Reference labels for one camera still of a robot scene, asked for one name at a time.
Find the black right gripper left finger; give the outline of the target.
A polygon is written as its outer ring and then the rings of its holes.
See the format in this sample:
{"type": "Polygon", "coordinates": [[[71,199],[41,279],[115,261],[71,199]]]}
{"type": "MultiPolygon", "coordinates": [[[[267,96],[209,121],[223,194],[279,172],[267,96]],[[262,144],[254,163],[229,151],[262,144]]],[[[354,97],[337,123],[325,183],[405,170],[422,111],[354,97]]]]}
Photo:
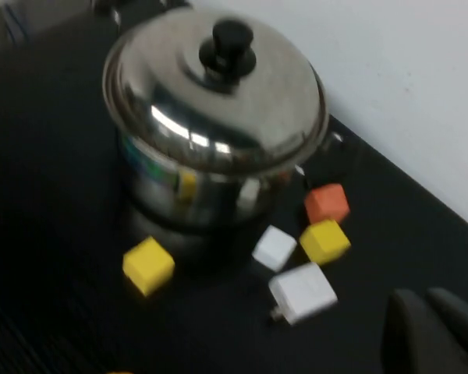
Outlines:
{"type": "Polygon", "coordinates": [[[387,303],[381,341],[384,373],[468,373],[468,354],[427,300],[394,290],[387,303]]]}

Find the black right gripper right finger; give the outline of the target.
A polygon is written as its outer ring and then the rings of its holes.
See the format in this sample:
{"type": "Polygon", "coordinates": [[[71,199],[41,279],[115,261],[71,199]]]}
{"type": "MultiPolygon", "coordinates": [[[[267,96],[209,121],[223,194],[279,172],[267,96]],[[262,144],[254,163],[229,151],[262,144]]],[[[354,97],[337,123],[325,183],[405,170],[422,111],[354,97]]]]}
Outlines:
{"type": "Polygon", "coordinates": [[[427,300],[468,354],[468,302],[444,288],[429,288],[427,300]]]}

